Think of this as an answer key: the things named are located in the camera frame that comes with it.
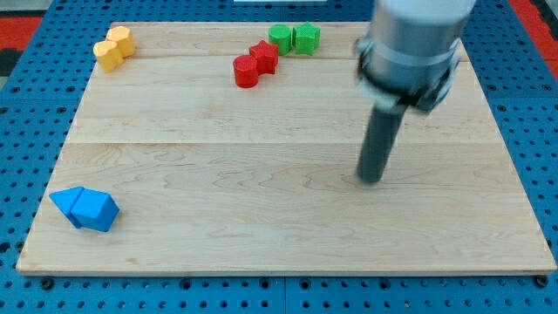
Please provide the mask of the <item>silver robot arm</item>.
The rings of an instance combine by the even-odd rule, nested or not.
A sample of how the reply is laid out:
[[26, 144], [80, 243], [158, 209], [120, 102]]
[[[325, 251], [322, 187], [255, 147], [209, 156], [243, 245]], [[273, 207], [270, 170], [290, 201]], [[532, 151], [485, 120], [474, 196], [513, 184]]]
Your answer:
[[354, 45], [357, 81], [383, 113], [414, 106], [428, 113], [455, 77], [459, 38], [474, 0], [378, 0], [365, 35]]

